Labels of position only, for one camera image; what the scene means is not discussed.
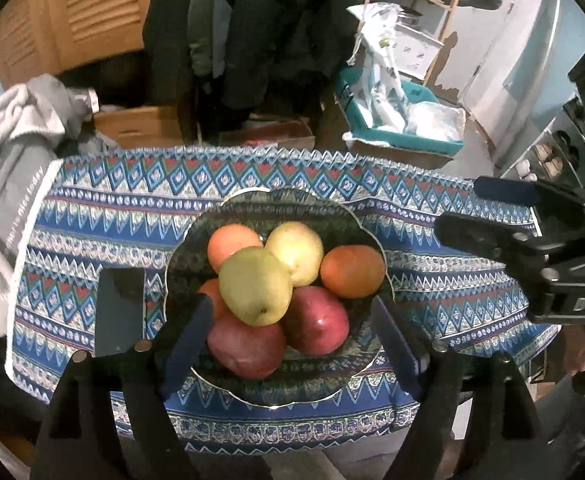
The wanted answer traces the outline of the person's right hand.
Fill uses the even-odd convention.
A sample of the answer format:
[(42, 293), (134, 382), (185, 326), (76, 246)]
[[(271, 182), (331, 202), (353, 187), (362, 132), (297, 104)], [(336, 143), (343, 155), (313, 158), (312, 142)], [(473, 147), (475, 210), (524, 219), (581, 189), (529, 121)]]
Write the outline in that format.
[(585, 325), (567, 325), (562, 329), (565, 341), (564, 367), (570, 376), (585, 372)]

